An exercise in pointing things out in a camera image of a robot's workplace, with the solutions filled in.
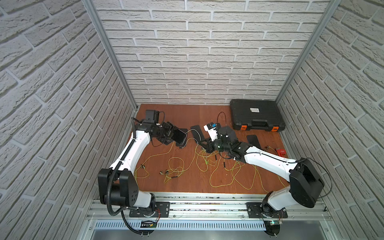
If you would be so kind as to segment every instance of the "black cable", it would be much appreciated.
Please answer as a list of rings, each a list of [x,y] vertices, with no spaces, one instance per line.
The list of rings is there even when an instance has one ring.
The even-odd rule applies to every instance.
[[[115,181],[116,174],[122,164],[122,161],[119,161],[119,163],[116,165],[115,169],[112,171],[111,176],[109,177],[108,186],[107,186],[107,210],[111,216],[118,215],[121,211],[124,210],[125,206],[120,207],[116,212],[112,209],[112,203],[111,203],[111,191],[112,191],[112,184]]]
[[[160,111],[159,113],[163,113],[164,117],[162,122],[164,122],[164,120],[166,119],[166,113],[164,111]]]
[[[133,139],[129,143],[129,145],[128,145],[127,149],[124,151],[123,155],[121,156],[121,161],[118,162],[115,169],[112,171],[112,174],[109,177],[109,181],[108,181],[108,185],[107,185],[106,205],[107,205],[108,213],[111,216],[118,215],[125,208],[125,206],[122,206],[117,211],[114,211],[112,209],[111,191],[112,191],[113,182],[117,179],[116,174],[117,174],[120,166],[122,165],[122,161],[125,160],[126,156],[128,155],[129,150],[131,149],[134,142],[136,141],[136,129],[135,129],[135,122],[134,122],[133,118],[131,118],[131,124],[132,124],[132,131],[133,131]]]
[[[266,156],[271,157],[271,158],[273,158],[273,159],[275,159],[275,160],[278,160],[278,161],[280,161],[280,162],[285,162],[285,163],[289,163],[289,164],[299,163],[299,162],[302,162],[302,161],[303,161],[303,160],[302,160],[302,161],[298,161],[298,162],[286,162],[286,161],[283,161],[283,160],[281,160],[281,159],[272,157],[272,156],[270,156],[270,155],[268,155],[268,154],[265,154],[265,153],[262,153],[262,152],[247,152],[246,154],[244,154],[244,156],[247,155],[247,154],[251,154],[251,153],[258,153],[258,154],[266,155]]]
[[[227,116],[226,116],[225,112],[219,112],[219,114],[217,115],[216,123],[218,123],[218,117],[220,116],[220,113],[224,114],[224,116],[225,116],[225,125],[227,125]]]
[[[151,139],[152,146],[153,146],[153,147],[158,147],[158,146],[160,146],[160,145],[163,145],[163,144],[166,142],[166,140],[167,140],[167,138],[164,138],[164,141],[163,141],[162,143],[160,143],[159,145],[155,146],[155,145],[153,145],[153,140]]]
[[[140,232],[140,231],[138,231],[138,230],[136,230],[136,229],[133,229],[129,224],[128,224],[128,222],[127,222],[127,220],[125,219],[125,216],[124,216],[124,212],[123,211],[121,211],[121,217],[122,217],[122,220],[123,220],[123,222],[125,223],[125,225],[127,226],[127,228],[129,228],[129,230],[131,230],[132,232],[134,232],[134,233],[136,233],[136,234],[139,234],[139,235],[149,235],[149,234],[151,234],[152,232],[153,232],[153,230],[152,231],[148,231],[148,232]]]
[[[224,159],[232,159],[232,157],[223,157],[220,152],[218,153],[220,155],[220,157],[224,158]]]
[[[324,168],[320,163],[318,163],[317,161],[313,160],[313,159],[310,158],[310,157],[307,157],[306,159],[309,159],[309,160],[315,162],[315,163],[316,163],[317,165],[319,165],[322,169],[324,169],[324,171],[328,174],[329,181],[331,182],[331,187],[329,188],[329,192],[328,192],[327,194],[325,194],[324,196],[320,196],[320,197],[318,197],[318,198],[323,198],[323,197],[327,196],[328,194],[330,194],[331,191],[332,191],[332,179],[331,179],[331,175],[328,173],[327,169],[325,169],[325,168]]]

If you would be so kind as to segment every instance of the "red object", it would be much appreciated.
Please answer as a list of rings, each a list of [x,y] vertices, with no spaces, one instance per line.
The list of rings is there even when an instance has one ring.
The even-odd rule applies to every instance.
[[[285,149],[276,149],[276,152],[277,152],[277,155],[280,156],[280,157],[284,157],[284,155],[287,154]]]

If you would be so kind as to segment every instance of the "aluminum rail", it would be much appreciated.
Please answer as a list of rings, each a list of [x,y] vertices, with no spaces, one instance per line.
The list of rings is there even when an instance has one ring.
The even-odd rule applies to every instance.
[[[103,23],[100,19],[99,14],[97,13],[96,7],[92,0],[83,0],[84,7],[87,10],[89,17],[91,18],[91,21],[93,25],[95,26],[96,32],[100,36],[100,40],[105,48],[105,52],[107,52],[107,55],[112,63],[113,68],[116,71],[116,74],[121,82],[121,85],[127,94],[127,97],[129,99],[129,102],[131,103],[133,109],[137,111],[137,103],[135,101],[135,98],[132,95],[131,89],[129,88],[128,82],[124,76],[124,73],[121,69],[119,60],[116,56],[115,51],[113,50],[112,44],[109,41],[107,32],[105,31],[105,28],[103,26]]]
[[[153,193],[156,196],[156,201],[170,202],[169,219],[179,220],[260,220],[248,217],[246,203],[261,202],[265,197],[264,194]],[[293,205],[286,208],[288,218],[284,221],[331,220],[329,213],[324,209],[325,206],[322,201],[317,201],[315,207],[311,209],[301,205]],[[120,220],[121,216],[110,216],[106,206],[101,204],[99,200],[94,200],[86,219]]]
[[[300,67],[303,65],[303,63],[307,59],[309,53],[311,53],[314,45],[316,44],[317,40],[319,39],[325,26],[327,25],[327,23],[329,22],[329,20],[333,16],[333,13],[335,12],[336,8],[339,6],[340,2],[341,2],[341,0],[330,0],[330,2],[328,3],[327,8],[324,11],[324,14],[321,16],[318,24],[316,25],[315,29],[313,30],[310,38],[308,39],[307,43],[305,44],[303,50],[301,51],[295,64],[293,65],[290,73],[288,74],[284,84],[282,85],[280,92],[277,94],[277,97],[275,99],[276,103],[279,103],[280,100],[283,98],[285,92],[287,91],[288,87],[290,86],[291,82],[293,81],[294,77],[296,76],[297,72],[299,71]]]

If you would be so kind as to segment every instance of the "aluminum frame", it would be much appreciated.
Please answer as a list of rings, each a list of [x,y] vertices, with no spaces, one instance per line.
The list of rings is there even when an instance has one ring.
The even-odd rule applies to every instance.
[[[246,202],[261,202],[265,194],[213,194],[213,193],[189,193],[189,192],[153,192],[157,201],[170,202],[169,218],[163,220],[210,220],[210,221],[260,221],[259,218],[249,218]],[[334,225],[331,216],[325,211],[325,205],[321,200],[316,202],[314,208],[309,209],[301,205],[293,205],[286,208],[288,218],[284,221],[321,221],[325,234],[336,236],[334,230],[330,233],[325,229],[332,229]],[[148,218],[129,218],[127,220],[142,220]],[[121,220],[121,216],[110,216],[106,205],[100,200],[93,200],[88,214],[78,235],[78,240],[89,240],[92,236],[97,220]]]
[[[333,13],[335,12],[336,8],[339,6],[341,0],[330,0],[330,2],[327,5],[327,8],[325,9],[323,15],[321,16],[318,24],[316,25],[315,29],[313,30],[312,34],[310,35],[307,43],[305,44],[303,50],[301,51],[300,55],[297,57],[296,62],[294,63],[293,67],[291,68],[290,73],[288,74],[284,84],[281,86],[281,89],[279,93],[277,94],[277,97],[275,99],[276,103],[279,103],[281,99],[283,98],[285,92],[287,91],[288,87],[290,86],[291,82],[293,81],[294,77],[296,76],[297,72],[299,71],[300,67],[303,65],[305,60],[307,59],[308,55],[311,53],[314,45],[316,44],[317,40],[319,39],[321,33],[323,32],[324,28],[326,27],[327,23],[333,16]]]
[[[121,85],[125,93],[127,94],[129,102],[131,103],[134,111],[137,111],[137,103],[135,101],[135,98],[133,97],[131,89],[129,88],[127,79],[125,78],[125,75],[121,69],[116,53],[113,50],[112,44],[108,38],[107,32],[105,31],[101,18],[97,13],[96,7],[92,0],[83,0],[83,3],[84,3],[85,9],[89,14],[89,17],[91,18],[91,21],[95,27],[96,32],[99,34],[100,40],[105,48],[105,52],[107,53],[112,63],[112,66],[115,69],[116,74],[121,82]]]

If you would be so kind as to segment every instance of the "black carrying case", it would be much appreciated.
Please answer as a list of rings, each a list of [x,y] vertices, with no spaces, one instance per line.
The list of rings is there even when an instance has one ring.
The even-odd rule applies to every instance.
[[[285,123],[275,101],[232,99],[230,102],[233,129],[283,131]]]

